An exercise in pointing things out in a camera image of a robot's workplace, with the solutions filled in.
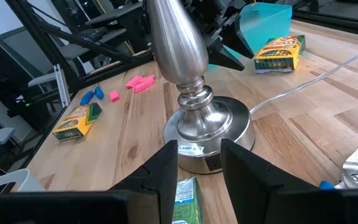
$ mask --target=cardboard box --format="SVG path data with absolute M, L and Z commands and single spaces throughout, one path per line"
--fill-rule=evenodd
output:
M 294 71 L 305 47 L 305 35 L 269 39 L 254 59 L 255 73 Z
M 90 130 L 102 109 L 97 103 L 77 106 L 52 132 L 58 140 L 80 138 Z

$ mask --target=wooden workbench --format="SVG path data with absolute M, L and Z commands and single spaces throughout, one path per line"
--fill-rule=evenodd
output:
M 232 96 L 249 108 L 306 82 L 358 54 L 358 35 L 293 21 L 291 34 L 306 35 L 306 51 L 296 72 L 253 73 L 241 58 L 242 72 L 214 68 L 205 74 L 216 96 Z M 155 74 L 147 91 L 134 94 L 124 84 L 136 75 Z M 164 80 L 157 64 L 141 67 L 100 83 L 96 98 L 103 113 L 85 138 L 58 142 L 51 134 L 28 168 L 49 190 L 106 190 L 138 168 L 163 146 L 167 118 L 178 109 L 176 87 Z M 78 106 L 81 90 L 65 111 Z M 312 184 L 337 183 L 344 160 L 358 146 L 358 60 L 323 81 L 273 101 L 252 116 L 257 136 L 253 152 Z M 179 178 L 193 174 L 179 171 Z M 222 173 L 197 175 L 205 223 L 236 223 Z

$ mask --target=metal pliers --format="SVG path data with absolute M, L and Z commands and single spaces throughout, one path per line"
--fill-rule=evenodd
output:
M 323 182 L 320 184 L 321 189 L 358 189 L 358 147 L 343 163 L 341 182 L 331 187 L 329 183 Z
M 104 93 L 100 88 L 99 83 L 92 86 L 91 90 L 85 93 L 85 95 L 81 99 L 80 105 L 84 106 L 90 103 L 94 95 L 96 95 L 99 100 L 103 99 L 104 97 Z

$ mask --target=white cable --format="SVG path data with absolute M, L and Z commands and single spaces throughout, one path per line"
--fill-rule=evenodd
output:
M 328 72 L 326 72 L 326 73 L 324 73 L 324 74 L 322 74 L 322 75 L 319 75 L 319 76 L 317 76 L 316 78 L 314 78 L 314 79 L 312 79 L 312 80 L 310 80 L 310 81 L 305 82 L 304 84 L 298 85 L 298 86 L 296 86 L 296 87 L 294 87 L 294 88 L 292 88 L 292 89 L 289 89 L 289 90 L 285 90 L 285 91 L 281 92 L 280 94 L 278 94 L 277 96 L 273 96 L 273 97 L 271 97 L 271 98 L 269 98 L 269 99 L 267 99 L 267 100 L 265 100 L 265 101 L 259 103 L 258 105 L 254 106 L 254 107 L 250 110 L 250 113 L 251 113 L 251 114 L 255 113 L 255 111 L 257 111 L 259 108 L 263 107 L 265 104 L 267 104 L 268 102 L 270 102 L 270 101 L 272 101 L 272 100 L 276 100 L 276 99 L 281 98 L 281 97 L 283 97 L 283 96 L 287 96 L 287 95 L 289 95 L 289 94 L 291 94 L 291 93 L 294 93 L 294 92 L 296 92 L 296 91 L 298 91 L 298 90 L 303 89 L 303 88 L 306 87 L 306 86 L 309 86 L 309 85 L 311 85 L 311 84 L 314 84 L 314 83 L 316 83 L 316 82 L 318 82 L 318 81 L 320 81 L 320 80 L 322 80 L 322 79 L 328 77 L 329 75 L 333 74 L 334 72 L 336 72 L 336 71 L 338 71 L 339 69 L 341 69 L 343 66 L 345 66 L 345 65 L 347 65 L 347 64 L 349 64 L 349 63 L 351 63 L 351 62 L 353 62 L 353 61 L 356 60 L 356 59 L 358 59 L 358 55 L 356 55 L 355 57 L 350 58 L 349 60 L 347 60 L 347 61 L 344 62 L 343 64 L 338 65 L 337 67 L 331 69 L 330 71 L 328 71 Z

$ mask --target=silver lamp base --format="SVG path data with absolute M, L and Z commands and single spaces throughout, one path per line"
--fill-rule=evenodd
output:
M 255 143 L 255 131 L 246 105 L 225 96 L 215 96 L 212 103 L 215 108 L 225 108 L 231 112 L 232 121 L 223 132 L 202 140 L 184 138 L 178 132 L 178 120 L 185 114 L 185 110 L 181 108 L 174 112 L 164 127 L 165 143 L 169 140 L 178 141 L 179 166 L 192 173 L 212 174 L 222 171 L 222 139 L 230 139 L 248 150 L 251 150 Z

